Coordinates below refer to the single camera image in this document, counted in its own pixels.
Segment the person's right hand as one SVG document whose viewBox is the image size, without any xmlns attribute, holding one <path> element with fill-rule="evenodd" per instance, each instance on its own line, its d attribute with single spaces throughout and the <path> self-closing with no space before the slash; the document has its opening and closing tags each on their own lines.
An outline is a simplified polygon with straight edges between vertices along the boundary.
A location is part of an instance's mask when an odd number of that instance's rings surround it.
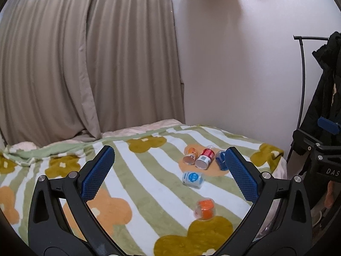
<svg viewBox="0 0 341 256">
<path fill-rule="evenodd" d="M 340 193 L 340 183 L 330 181 L 327 185 L 327 193 L 324 200 L 324 207 L 331 209 Z"/>
</svg>

